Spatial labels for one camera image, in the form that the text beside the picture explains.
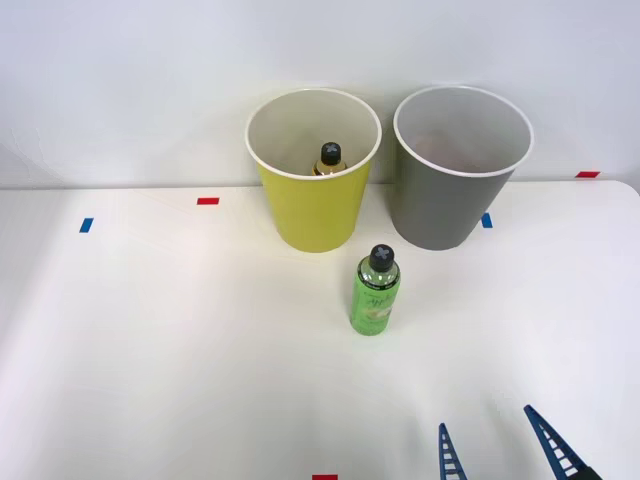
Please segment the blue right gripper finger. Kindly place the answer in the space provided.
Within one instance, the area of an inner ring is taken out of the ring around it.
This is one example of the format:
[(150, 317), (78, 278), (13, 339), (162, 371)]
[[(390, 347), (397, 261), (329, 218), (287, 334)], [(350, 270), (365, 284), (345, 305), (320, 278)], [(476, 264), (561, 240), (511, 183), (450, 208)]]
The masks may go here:
[(533, 406), (526, 405), (524, 412), (557, 480), (600, 480), (600, 475), (571, 448)]
[(438, 428), (438, 458), (441, 480), (467, 480), (444, 423), (441, 423)]

